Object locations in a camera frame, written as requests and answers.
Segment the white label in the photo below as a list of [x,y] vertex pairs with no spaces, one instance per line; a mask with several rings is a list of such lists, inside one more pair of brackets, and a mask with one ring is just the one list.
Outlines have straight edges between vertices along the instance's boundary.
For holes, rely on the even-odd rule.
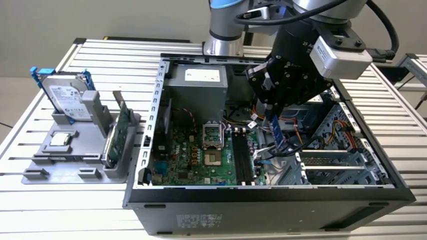
[[246,126],[249,129],[252,129],[256,125],[257,123],[254,121],[250,121]]
[[218,228],[222,214],[177,214],[177,227],[186,228]]
[[325,51],[321,49],[320,46],[316,47],[316,50],[317,50],[317,53],[318,53],[321,60],[325,61],[325,59],[326,59]]
[[90,121],[86,106],[81,102],[78,90],[71,86],[49,86],[63,114],[75,121]]
[[220,70],[214,69],[186,69],[185,81],[220,82]]
[[256,115],[256,113],[252,114],[250,119],[254,121],[258,118],[258,116]]

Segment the metal rail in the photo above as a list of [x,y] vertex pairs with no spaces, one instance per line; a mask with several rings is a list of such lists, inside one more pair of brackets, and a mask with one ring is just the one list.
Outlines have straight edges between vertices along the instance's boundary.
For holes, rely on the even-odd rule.
[[[246,57],[264,57],[268,47],[245,47]],[[141,115],[133,147],[144,131],[144,119],[150,106],[160,53],[201,54],[201,45],[170,42],[129,42],[86,40],[73,44],[57,70],[91,73],[101,103],[117,111],[111,90]],[[416,196],[416,202],[374,220],[350,233],[298,235],[297,239],[318,237],[345,240],[427,239],[427,126],[412,107],[377,68],[370,65],[358,80],[341,80],[364,120]],[[146,236],[134,214],[121,209],[124,184],[23,185],[21,172],[38,149],[53,123],[51,105],[39,92],[29,104],[14,128],[0,145],[0,233],[23,238],[54,237],[86,239],[140,238]],[[294,235],[224,235],[221,239],[294,238]],[[200,236],[217,239],[218,236]]]

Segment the black cable connector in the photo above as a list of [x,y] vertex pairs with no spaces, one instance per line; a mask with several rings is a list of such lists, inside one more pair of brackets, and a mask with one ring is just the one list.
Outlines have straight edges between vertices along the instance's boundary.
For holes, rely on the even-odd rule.
[[389,50],[368,48],[366,52],[372,56],[374,63],[385,63],[386,60],[393,60],[393,58],[396,56],[396,52],[398,50],[400,42],[398,42],[397,32],[396,32],[393,24],[389,21],[385,13],[380,9],[380,7],[374,4],[374,2],[372,0],[366,0],[365,5],[372,10],[372,12],[377,16],[381,24],[384,25],[385,30],[388,32],[389,41],[390,41],[390,49]]

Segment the wire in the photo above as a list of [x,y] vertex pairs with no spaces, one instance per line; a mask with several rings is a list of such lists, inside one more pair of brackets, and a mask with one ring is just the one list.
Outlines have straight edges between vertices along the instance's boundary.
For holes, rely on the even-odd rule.
[[[344,127],[349,127],[349,124],[345,122],[345,121],[342,121],[342,120],[337,120],[342,125],[344,125]],[[349,132],[348,131],[345,131],[344,132],[345,133],[345,136],[346,136],[346,138],[348,138],[348,142],[349,142],[349,144],[350,144],[350,147],[353,148],[353,149],[356,149],[357,148],[357,144],[356,144],[356,141],[354,141],[354,139],[353,139],[353,136],[349,134]]]
[[13,128],[13,126],[10,126],[10,125],[7,125],[7,124],[5,124],[5,123],[2,123],[2,122],[0,122],[0,125],[2,125],[2,126],[5,126],[5,127],[7,127],[7,128]]
[[277,176],[278,174],[281,174],[282,171],[284,171],[284,169],[281,169],[280,171],[277,171],[277,172],[274,173],[274,175],[273,175],[272,178],[269,179],[269,185],[272,184],[273,179],[276,178],[276,176]]
[[[348,123],[344,122],[344,121],[341,121],[341,120],[334,120],[334,121],[333,121],[333,123],[332,123],[332,132],[330,132],[330,135],[329,135],[329,137],[328,137],[328,139],[326,139],[326,141],[325,141],[325,144],[326,144],[326,145],[332,142],[332,139],[333,139],[333,136],[334,136],[334,131],[336,131],[336,127],[334,127],[334,126],[336,126],[336,123],[340,125],[341,128],[349,126]],[[346,139],[348,139],[348,143],[350,144],[350,147],[352,147],[353,149],[357,148],[356,141],[354,141],[353,137],[352,137],[346,132],[344,132],[344,134],[345,134],[345,137],[346,137]]]
[[405,80],[405,82],[396,88],[396,90],[398,91],[400,88],[414,78],[414,76],[412,76],[408,80]]
[[382,10],[380,9],[380,7],[374,4],[374,2],[372,0],[366,0],[365,5],[368,6],[368,8],[372,10],[372,12],[376,14],[381,24],[384,25],[386,32],[388,32],[388,36],[389,36],[389,40],[390,40],[390,49],[389,51],[393,52],[393,55],[396,55],[396,52],[398,50],[398,36],[396,33],[396,29],[393,27],[392,22],[389,21],[385,13],[382,12]]
[[304,149],[313,141],[318,141],[320,142],[320,148],[322,148],[324,147],[324,139],[322,139],[322,137],[320,137],[320,136],[312,136],[310,137],[310,139],[304,143],[304,144],[301,144],[298,147],[296,147],[292,151],[289,151],[289,152],[281,152],[281,153],[269,153],[270,154],[270,156],[269,157],[266,157],[265,159],[262,159],[262,160],[269,160],[269,159],[273,159],[273,158],[276,158],[276,157],[280,157],[280,158],[284,158],[284,157],[288,157],[288,156],[292,156],[292,155],[294,155],[294,153],[298,151],[298,150],[301,150],[301,149]]
[[324,11],[332,9],[333,7],[336,7],[337,5],[342,4],[344,2],[346,2],[348,0],[336,0],[332,1],[329,3],[326,3],[325,5],[302,12],[298,15],[286,17],[286,18],[280,18],[280,19],[270,19],[270,20],[253,20],[253,19],[244,19],[245,15],[250,15],[250,13],[241,13],[237,16],[234,16],[233,18],[233,22],[237,24],[242,24],[242,25],[254,25],[254,26],[273,26],[273,25],[282,25],[282,24],[289,24],[293,23],[296,21],[304,20],[320,13],[322,13]]
[[192,114],[185,108],[174,108],[173,110],[174,110],[174,111],[184,111],[184,112],[188,113],[188,115],[189,115],[189,117],[190,117],[190,120],[192,120],[193,132],[196,133],[196,132],[197,132],[197,129],[196,129],[196,120],[194,120],[193,114]]
[[420,101],[417,102],[416,107],[414,107],[414,110],[417,110],[417,109],[420,108],[422,102],[424,102],[422,100],[420,100]]

